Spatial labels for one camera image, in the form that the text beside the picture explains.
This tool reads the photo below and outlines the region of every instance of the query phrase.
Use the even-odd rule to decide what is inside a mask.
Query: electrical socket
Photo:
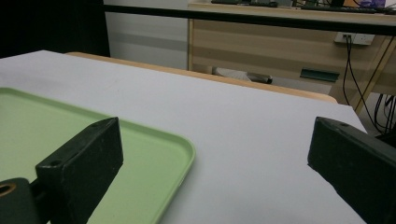
[[[353,44],[357,45],[371,45],[375,35],[356,34],[353,39]]]
[[[345,33],[345,32],[338,32],[337,36],[334,39],[334,42],[346,44],[347,43],[347,39],[346,39],[347,35],[350,35],[350,41],[353,43],[353,40],[355,39],[356,34]]]
[[[350,40],[352,44],[355,45],[371,45],[374,40],[375,35],[365,35],[365,34],[354,34],[346,32],[338,32],[335,36],[334,42],[337,43],[347,43],[346,36],[350,35]]]

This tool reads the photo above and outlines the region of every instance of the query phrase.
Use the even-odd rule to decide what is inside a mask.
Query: light green tray
[[[0,89],[0,180],[33,181],[36,164],[89,124],[106,118]],[[89,222],[158,222],[191,167],[194,147],[180,136],[129,121],[122,120],[120,130],[124,163]]]

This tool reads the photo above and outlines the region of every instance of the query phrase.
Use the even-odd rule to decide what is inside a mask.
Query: tray rim
[[[18,90],[15,88],[10,88],[10,87],[0,87],[0,94],[13,94],[18,97],[21,97],[21,95],[22,95],[25,99],[28,98],[28,100],[38,101],[39,103],[43,103],[46,105],[48,105],[49,103],[56,104],[56,106],[57,107],[59,106],[61,109],[70,110],[70,111],[73,111],[78,114],[81,114],[81,112],[85,112],[85,113],[93,114],[98,117],[109,117],[109,118],[115,117],[112,115],[108,115],[106,113],[96,112],[94,110],[84,108],[82,106],[72,105],[72,104],[65,103],[60,100],[51,99],[49,97],[42,96],[42,95],[39,95],[36,93],[30,93],[28,91],[21,91],[21,90]],[[160,206],[161,209],[159,209],[158,212],[156,213],[156,216],[153,217],[153,223],[158,223],[161,220],[163,214],[166,212],[167,207],[169,206],[169,204],[172,202],[173,198],[177,194],[177,191],[180,188],[180,186],[182,185],[182,183],[184,182],[185,177],[190,172],[190,169],[193,165],[193,162],[194,162],[195,156],[196,156],[195,146],[190,139],[188,139],[180,134],[177,134],[177,133],[164,131],[162,129],[154,128],[154,127],[142,124],[140,122],[130,121],[128,119],[119,118],[119,121],[120,121],[120,127],[121,127],[122,123],[130,124],[130,125],[133,124],[133,125],[139,126],[139,128],[144,128],[144,129],[152,130],[152,131],[155,131],[158,133],[170,135],[170,136],[175,137],[179,140],[182,140],[184,142],[184,144],[187,144],[190,148],[191,155],[190,155],[190,159],[189,159],[188,163],[186,164],[186,166],[184,168],[184,172],[182,173],[182,175],[180,175],[177,178],[177,181],[175,181],[175,184],[174,184],[175,186],[172,188],[171,191],[169,191],[166,199],[161,204],[161,206]]]

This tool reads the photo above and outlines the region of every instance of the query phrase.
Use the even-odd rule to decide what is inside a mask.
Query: screw hole
[[[0,185],[0,197],[9,194],[14,190],[17,186],[14,183],[9,183],[5,185]]]

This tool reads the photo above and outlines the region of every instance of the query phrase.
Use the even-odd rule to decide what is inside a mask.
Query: white table
[[[316,116],[363,130],[349,106],[47,51],[0,60],[0,87],[190,139],[163,223],[364,223],[306,160]]]

